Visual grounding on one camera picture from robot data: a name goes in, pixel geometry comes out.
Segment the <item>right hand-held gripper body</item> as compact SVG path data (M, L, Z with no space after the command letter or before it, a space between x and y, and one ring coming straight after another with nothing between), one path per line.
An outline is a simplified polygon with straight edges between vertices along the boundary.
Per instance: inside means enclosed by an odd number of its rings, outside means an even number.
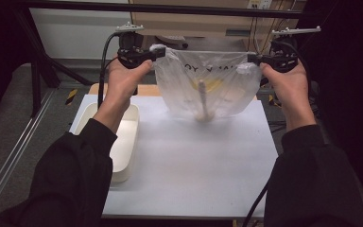
M321 28L288 28L272 30L273 39L270 43L269 53L260 56L260 62L270 65L280 73L286 73L298 65L299 52L294 35L321 32Z

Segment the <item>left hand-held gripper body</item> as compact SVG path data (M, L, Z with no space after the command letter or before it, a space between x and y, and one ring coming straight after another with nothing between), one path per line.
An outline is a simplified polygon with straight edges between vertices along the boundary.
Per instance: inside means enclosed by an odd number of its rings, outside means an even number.
M154 54L142 48L144 36L138 31L143 29L143 26L136 26L130 22L115 29L115 35L119 37L117 57L128 69L136 68L146 60L154 61Z

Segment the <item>clear plastic bag yellow smiley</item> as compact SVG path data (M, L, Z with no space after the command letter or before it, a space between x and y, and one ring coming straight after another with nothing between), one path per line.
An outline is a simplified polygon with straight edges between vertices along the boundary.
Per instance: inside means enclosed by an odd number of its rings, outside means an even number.
M177 118L197 120L200 79L206 84L213 120L243 112L260 88L261 69L248 62L247 52L177 50L163 44L150 48L159 47L166 51L165 57L154 62L157 85L168 110Z

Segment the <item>beige ladle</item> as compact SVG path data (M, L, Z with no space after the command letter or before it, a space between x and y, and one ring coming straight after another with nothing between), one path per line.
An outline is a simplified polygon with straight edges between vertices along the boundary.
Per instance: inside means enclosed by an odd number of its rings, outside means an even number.
M198 82L198 92L201 104L201 113L197 115L197 120L200 122L210 122L214 119L214 115L208 111L207 90L203 79L200 79Z

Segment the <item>white plastic bin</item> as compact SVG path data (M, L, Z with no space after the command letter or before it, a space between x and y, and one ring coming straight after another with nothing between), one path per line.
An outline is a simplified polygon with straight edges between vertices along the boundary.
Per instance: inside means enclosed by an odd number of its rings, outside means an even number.
M96 102L82 104L78 109L70 132L73 134L80 134L88 120L92 118L96 112ZM135 144L139 131L139 121L139 108L134 104L130 104L122 117L117 131L118 138L112 144L110 152L110 157L112 158L113 183L122 183L131 175L132 165L134 162Z

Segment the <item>person's left hand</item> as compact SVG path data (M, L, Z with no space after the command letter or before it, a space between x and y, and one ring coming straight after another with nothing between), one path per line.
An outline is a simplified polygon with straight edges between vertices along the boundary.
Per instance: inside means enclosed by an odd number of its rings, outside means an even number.
M126 68L119 60L109 65L109 82L105 103L126 103L134 94L139 82L151 70L153 62L144 61L133 69Z

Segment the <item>person's right hand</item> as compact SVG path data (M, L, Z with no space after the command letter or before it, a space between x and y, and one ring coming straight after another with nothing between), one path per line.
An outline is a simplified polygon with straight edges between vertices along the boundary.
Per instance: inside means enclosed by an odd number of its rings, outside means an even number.
M300 61L286 73L276 71L267 63L261 63L260 68L286 111L293 113L310 109L307 75Z

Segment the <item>white chair leg with caster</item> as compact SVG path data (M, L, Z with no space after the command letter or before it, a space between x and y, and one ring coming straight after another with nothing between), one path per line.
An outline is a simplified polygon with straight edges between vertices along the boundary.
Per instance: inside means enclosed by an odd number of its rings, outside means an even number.
M183 36L156 36L157 44L164 44L175 49L186 49L188 43Z

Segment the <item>black metal crossbar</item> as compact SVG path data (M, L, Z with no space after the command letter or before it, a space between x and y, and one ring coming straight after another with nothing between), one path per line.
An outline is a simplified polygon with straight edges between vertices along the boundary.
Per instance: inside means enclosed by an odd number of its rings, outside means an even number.
M33 9L69 9L69 10L94 10L94 11L120 11L144 13L174 13L192 15L218 15L235 17L260 17L282 19L306 19L317 16L316 12L296 10L271 10L271 9L231 9L194 6L147 5L147 4L120 4L102 2L75 2L52 0L16 0L18 6Z

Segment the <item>wooden desk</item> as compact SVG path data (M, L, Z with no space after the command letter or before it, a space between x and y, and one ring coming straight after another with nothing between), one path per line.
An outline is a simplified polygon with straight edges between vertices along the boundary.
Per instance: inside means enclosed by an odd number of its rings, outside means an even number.
M249 0L129 0L130 4L248 9ZM307 0L272 0L271 10L302 11ZM243 49L267 54L272 30L295 28L297 19L132 12L131 20L143 25L145 35L230 37Z

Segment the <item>white cabinet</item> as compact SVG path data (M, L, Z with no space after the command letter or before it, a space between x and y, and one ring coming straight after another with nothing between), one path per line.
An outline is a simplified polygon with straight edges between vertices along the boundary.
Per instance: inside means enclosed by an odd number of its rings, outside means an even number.
M129 12L31 9L45 52L54 59L100 60L107 38Z

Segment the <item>black metal stand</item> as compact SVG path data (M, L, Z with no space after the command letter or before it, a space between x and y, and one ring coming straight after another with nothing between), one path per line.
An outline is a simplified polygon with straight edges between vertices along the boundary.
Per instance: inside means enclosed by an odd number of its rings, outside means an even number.
M12 10L16 21L20 24L20 28L26 36L26 52L30 56L31 63L31 116L34 117L42 108L41 79L45 81L49 88L58 88L61 85L61 81L57 76L56 71L59 70L64 75L83 85L92 85L93 83L48 56L43 47L43 42L39 36L38 30L27 19L26 12L27 9L23 7L15 7Z

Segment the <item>white foam board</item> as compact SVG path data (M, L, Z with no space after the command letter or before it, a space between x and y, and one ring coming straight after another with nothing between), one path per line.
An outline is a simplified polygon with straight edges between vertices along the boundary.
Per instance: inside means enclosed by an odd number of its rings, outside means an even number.
M209 123L172 117L159 96L135 96L139 131L130 176L112 183L106 218L243 218L277 151L260 101Z

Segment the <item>white wall socket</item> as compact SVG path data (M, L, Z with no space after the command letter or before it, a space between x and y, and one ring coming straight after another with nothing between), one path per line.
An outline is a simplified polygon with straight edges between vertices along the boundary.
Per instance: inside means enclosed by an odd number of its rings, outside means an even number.
M248 9L269 9L272 4L272 0L249 0Z

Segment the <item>aluminium rail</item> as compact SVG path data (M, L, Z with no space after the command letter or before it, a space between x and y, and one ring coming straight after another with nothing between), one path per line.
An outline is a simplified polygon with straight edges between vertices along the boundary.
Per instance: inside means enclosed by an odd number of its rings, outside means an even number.
M0 168L0 194L5 187L9 177L22 157L30 139L32 138L35 130L40 125L43 116L48 109L53 95L56 93L55 89L49 89L43 96L42 107L37 111L34 117L31 117L28 121L26 128L23 130L20 138L16 142L14 148L10 151L9 157L4 162L3 166Z

